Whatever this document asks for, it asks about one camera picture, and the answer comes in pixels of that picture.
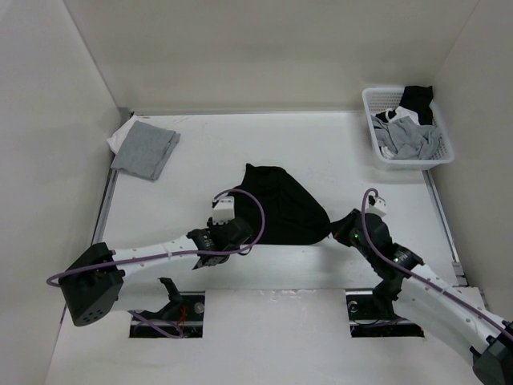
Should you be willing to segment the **black tank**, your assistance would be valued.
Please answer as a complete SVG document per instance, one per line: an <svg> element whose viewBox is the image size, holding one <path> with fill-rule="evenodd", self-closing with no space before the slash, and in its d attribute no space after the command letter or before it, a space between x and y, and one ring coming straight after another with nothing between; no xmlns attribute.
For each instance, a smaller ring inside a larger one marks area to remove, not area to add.
<svg viewBox="0 0 513 385"><path fill-rule="evenodd" d="M313 245L328 237L330 220L314 197L283 168L245 166L238 189L254 196L265 214L262 245Z"/></svg>
<svg viewBox="0 0 513 385"><path fill-rule="evenodd" d="M433 112L430 104L434 98L432 86L407 86L404 87L399 106L413 111L418 116L419 125L431 125L433 123Z"/></svg>

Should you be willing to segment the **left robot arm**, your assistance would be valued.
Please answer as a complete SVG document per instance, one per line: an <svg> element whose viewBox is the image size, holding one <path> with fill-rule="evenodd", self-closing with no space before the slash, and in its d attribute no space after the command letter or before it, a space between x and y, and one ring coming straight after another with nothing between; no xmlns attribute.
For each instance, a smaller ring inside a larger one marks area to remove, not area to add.
<svg viewBox="0 0 513 385"><path fill-rule="evenodd" d="M162 319L180 310L174 269L213 267L250 249L254 232L236 217L193 229L172 241L132 249L91 245L54 280L75 326L89 326L111 311L148 310Z"/></svg>

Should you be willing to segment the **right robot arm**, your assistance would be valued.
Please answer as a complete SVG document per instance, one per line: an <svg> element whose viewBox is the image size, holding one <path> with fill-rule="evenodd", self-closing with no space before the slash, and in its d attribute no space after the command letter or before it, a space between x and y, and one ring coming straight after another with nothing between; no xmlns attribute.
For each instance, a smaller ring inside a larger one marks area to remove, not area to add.
<svg viewBox="0 0 513 385"><path fill-rule="evenodd" d="M483 384L512 382L512 324L471 303L416 253L394 242L374 213L352 210L331 225L333 238L354 247L381 278L371 305L384 318L396 315L458 353Z"/></svg>

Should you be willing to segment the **grey tank top in basket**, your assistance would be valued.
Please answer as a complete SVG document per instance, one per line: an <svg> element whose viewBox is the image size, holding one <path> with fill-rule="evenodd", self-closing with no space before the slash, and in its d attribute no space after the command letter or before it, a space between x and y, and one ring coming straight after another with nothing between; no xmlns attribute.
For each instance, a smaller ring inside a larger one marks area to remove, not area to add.
<svg viewBox="0 0 513 385"><path fill-rule="evenodd" d="M371 118L378 149L389 160L429 160L442 142L434 125L417 125L410 117L385 123Z"/></svg>

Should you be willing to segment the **folded grey tank top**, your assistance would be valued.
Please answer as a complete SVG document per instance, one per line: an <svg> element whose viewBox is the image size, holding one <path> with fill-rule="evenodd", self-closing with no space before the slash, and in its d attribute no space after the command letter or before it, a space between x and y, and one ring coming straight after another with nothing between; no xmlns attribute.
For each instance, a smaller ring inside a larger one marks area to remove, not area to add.
<svg viewBox="0 0 513 385"><path fill-rule="evenodd" d="M164 170L181 134L135 121L111 169L140 179L156 181Z"/></svg>

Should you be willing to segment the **white tank top in basket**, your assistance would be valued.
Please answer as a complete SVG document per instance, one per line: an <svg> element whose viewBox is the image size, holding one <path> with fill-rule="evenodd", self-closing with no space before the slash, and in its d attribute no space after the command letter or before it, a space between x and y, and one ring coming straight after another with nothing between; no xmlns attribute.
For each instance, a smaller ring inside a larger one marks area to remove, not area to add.
<svg viewBox="0 0 513 385"><path fill-rule="evenodd" d="M377 114L374 131L382 155L388 160L414 156L417 124L417 114L403 107Z"/></svg>

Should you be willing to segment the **black tank top in basket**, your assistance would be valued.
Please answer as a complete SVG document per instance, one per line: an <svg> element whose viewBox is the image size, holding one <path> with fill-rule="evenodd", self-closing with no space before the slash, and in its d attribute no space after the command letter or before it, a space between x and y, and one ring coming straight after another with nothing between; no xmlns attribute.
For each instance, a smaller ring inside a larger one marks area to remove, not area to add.
<svg viewBox="0 0 513 385"><path fill-rule="evenodd" d="M418 116L419 125L431 125L433 123L433 112L430 104L434 98L432 86L407 86L404 87L399 106L413 111Z"/></svg>

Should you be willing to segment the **folded white tank top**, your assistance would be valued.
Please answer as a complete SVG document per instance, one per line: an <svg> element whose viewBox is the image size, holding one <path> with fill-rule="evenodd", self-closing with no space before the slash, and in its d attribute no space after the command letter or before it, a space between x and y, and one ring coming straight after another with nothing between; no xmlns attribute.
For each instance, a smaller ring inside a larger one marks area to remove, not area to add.
<svg viewBox="0 0 513 385"><path fill-rule="evenodd" d="M134 122L134 120L128 120L111 137L107 139L107 145L114 154L117 154L120 150Z"/></svg>

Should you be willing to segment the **white plastic laundry basket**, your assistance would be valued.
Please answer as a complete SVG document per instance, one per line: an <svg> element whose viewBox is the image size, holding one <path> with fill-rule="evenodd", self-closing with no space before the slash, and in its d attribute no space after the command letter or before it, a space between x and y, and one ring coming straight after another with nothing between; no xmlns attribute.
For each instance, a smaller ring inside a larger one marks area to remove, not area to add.
<svg viewBox="0 0 513 385"><path fill-rule="evenodd" d="M432 86L366 88L362 101L378 168L426 171L454 160Z"/></svg>

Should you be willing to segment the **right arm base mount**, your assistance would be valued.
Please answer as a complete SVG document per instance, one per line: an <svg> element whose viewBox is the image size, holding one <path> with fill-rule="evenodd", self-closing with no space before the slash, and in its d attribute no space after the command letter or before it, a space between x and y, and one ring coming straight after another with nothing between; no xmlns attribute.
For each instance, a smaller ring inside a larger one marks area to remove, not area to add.
<svg viewBox="0 0 513 385"><path fill-rule="evenodd" d="M349 332L353 338L423 338L423 329L410 320L398 316L393 300L398 298L402 280L381 281L373 289L345 292L349 318Z"/></svg>

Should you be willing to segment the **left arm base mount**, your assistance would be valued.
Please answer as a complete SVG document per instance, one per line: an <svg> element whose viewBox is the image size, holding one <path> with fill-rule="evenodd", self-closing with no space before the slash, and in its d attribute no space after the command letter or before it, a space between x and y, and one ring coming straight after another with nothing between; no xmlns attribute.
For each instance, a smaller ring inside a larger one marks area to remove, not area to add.
<svg viewBox="0 0 513 385"><path fill-rule="evenodd" d="M168 292L168 301L157 311L137 310L136 313L149 320L148 325L132 315L130 338L202 338L205 314L205 292L179 292L170 278L160 278Z"/></svg>

